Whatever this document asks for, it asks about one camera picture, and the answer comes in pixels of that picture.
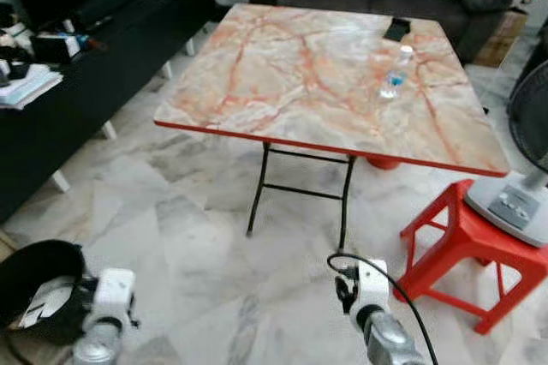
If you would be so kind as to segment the black rubbish bin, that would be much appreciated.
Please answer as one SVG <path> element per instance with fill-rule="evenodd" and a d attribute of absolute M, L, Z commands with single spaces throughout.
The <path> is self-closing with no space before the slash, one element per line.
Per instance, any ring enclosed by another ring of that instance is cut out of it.
<path fill-rule="evenodd" d="M 46 342 L 71 344 L 83 335 L 87 293 L 80 283 L 87 275 L 87 263 L 78 244 L 44 240 L 28 244 L 0 262 L 0 332 L 39 338 Z M 73 278 L 74 290 L 57 313 L 28 327 L 17 325 L 39 287 L 55 278 Z"/>

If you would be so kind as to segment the red plastic stool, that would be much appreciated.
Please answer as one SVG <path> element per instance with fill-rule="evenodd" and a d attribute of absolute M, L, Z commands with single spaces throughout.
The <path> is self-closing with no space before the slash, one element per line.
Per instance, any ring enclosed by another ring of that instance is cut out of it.
<path fill-rule="evenodd" d="M 428 296 L 477 315 L 480 322 L 474 330 L 486 335 L 548 278 L 548 248 L 524 243 L 475 212 L 465 203 L 471 185 L 473 181 L 466 178 L 447 186 L 400 231 L 399 238 L 407 245 L 408 258 L 407 270 L 398 284 L 407 294 L 394 290 L 392 295 L 400 302 Z M 444 234 L 416 260 L 416 232 L 427 226 L 438 228 Z M 477 260 L 482 266 L 497 264 L 498 302 L 492 308 L 483 309 L 433 289 L 435 283 L 463 259 Z"/>

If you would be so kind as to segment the grey table fan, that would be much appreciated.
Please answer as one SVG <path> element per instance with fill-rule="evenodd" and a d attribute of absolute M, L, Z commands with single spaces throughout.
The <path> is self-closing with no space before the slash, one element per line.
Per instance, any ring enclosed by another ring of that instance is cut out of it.
<path fill-rule="evenodd" d="M 481 177 L 465 203 L 511 236 L 543 248 L 548 243 L 548 59 L 517 84 L 510 94 L 508 131 L 531 173 Z"/>

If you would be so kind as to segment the marble pattern folding table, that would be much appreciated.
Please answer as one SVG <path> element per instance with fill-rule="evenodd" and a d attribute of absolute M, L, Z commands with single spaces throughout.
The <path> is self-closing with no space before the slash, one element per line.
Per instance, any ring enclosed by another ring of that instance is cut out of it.
<path fill-rule="evenodd" d="M 437 21 L 411 19 L 406 44 L 383 39 L 392 16 L 238 3 L 167 84 L 165 129 L 258 141 L 272 153 L 379 169 L 402 163 L 504 177 L 496 130 Z M 378 90 L 401 46 L 414 48 L 398 98 Z"/>

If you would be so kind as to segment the clear plastic water bottle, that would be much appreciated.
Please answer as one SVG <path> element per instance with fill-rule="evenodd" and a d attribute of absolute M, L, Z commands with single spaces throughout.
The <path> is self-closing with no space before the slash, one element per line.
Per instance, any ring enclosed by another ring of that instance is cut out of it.
<path fill-rule="evenodd" d="M 378 90 L 378 95 L 381 99 L 398 98 L 400 91 L 407 82 L 412 60 L 414 60 L 414 48 L 411 46 L 401 46 L 398 56 L 396 56 L 394 63 L 391 64 L 384 77 L 384 82 Z"/>

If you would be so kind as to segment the black phone stand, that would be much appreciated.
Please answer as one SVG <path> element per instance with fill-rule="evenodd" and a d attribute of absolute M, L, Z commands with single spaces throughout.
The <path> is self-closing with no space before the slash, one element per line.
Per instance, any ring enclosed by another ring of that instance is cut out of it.
<path fill-rule="evenodd" d="M 406 44 L 408 36 L 414 30 L 411 20 L 402 17 L 392 17 L 383 39 L 395 41 L 395 43 Z"/>

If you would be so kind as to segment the brown cardboard box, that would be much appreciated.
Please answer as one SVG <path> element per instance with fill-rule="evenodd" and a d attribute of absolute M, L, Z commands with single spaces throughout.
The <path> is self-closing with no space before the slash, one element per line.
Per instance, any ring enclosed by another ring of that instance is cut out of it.
<path fill-rule="evenodd" d="M 491 37 L 486 41 L 477 53 L 473 64 L 476 66 L 498 68 L 509 55 L 510 48 L 516 43 L 518 37 L 526 26 L 528 12 L 521 11 L 516 6 L 505 12 L 500 25 L 497 26 Z"/>

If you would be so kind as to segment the black tv console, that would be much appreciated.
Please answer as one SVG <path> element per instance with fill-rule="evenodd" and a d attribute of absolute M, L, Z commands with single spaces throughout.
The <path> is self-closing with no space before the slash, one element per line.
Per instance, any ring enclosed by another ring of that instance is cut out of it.
<path fill-rule="evenodd" d="M 136 0 L 92 34 L 103 47 L 60 68 L 22 111 L 0 108 L 0 224 L 99 132 L 208 21 L 215 0 Z"/>

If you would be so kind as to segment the stack of white papers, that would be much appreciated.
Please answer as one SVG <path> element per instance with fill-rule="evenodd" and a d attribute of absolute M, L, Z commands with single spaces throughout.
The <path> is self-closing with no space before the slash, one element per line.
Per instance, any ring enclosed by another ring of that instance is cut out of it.
<path fill-rule="evenodd" d="M 23 110 L 39 95 L 62 82 L 63 75 L 60 72 L 44 64 L 32 64 L 23 79 L 12 80 L 7 86 L 0 87 L 0 108 Z"/>

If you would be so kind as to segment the black white box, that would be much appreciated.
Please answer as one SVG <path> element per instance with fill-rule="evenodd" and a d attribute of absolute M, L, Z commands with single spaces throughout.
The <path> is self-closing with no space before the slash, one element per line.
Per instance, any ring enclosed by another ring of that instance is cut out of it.
<path fill-rule="evenodd" d="M 80 40 L 72 33 L 35 33 L 30 41 L 33 55 L 40 63 L 71 64 L 83 51 Z"/>

